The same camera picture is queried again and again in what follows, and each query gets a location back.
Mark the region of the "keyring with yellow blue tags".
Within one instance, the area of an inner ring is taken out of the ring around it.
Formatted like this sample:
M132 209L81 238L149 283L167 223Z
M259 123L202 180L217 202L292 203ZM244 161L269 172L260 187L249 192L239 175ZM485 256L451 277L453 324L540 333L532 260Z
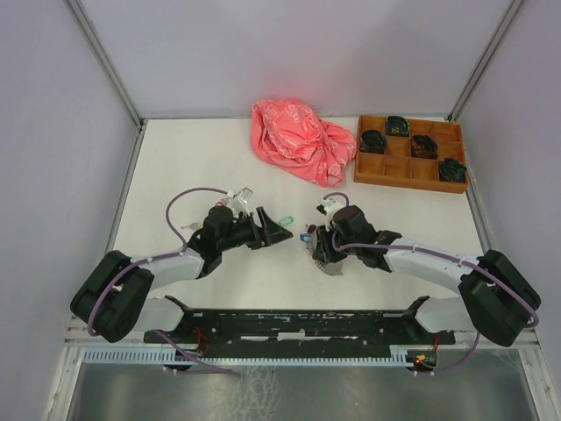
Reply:
M343 274L343 263L323 263L317 260L315 252L318 250L317 227L315 225L306 225L304 232L300 234L300 241L305 245L310 257L315 262L317 268L328 276L340 276Z

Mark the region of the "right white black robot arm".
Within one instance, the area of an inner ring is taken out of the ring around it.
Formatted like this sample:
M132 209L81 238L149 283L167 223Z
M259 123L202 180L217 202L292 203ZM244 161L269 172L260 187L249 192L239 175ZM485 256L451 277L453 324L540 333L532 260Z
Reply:
M336 274L353 256L368 268L410 275L453 292L411 305L413 315L401 323L409 341L422 343L442 331L476 331L496 345L511 346L522 330L537 326L541 298L503 253L447 253L398 232L376 230L356 205L323 199L316 208L325 218L312 233L311 255L319 268Z

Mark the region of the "green tag key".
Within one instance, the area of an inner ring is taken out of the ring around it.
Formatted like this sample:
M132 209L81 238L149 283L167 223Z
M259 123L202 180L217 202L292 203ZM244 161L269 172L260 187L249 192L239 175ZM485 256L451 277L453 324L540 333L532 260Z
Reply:
M287 216L282 218L281 220L278 221L278 224L280 226L287 226L290 225L294 222L294 219L291 216Z

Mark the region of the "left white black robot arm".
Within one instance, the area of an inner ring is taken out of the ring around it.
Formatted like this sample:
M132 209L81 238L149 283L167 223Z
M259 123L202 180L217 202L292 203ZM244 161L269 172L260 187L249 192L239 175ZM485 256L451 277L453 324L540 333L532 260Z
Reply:
M90 335L116 343L152 311L155 319L145 322L144 331L162 330L173 341L186 341L193 334L194 321L184 315L185 306L169 298L148 304L149 292L178 281L202 279L218 268L223 253L231 249L258 250L293 238L263 208L256 211L258 223L252 213L234 214L227 206L211 208L202 227L175 252L137 261L118 250L108 252L73 297L71 312L87 324Z

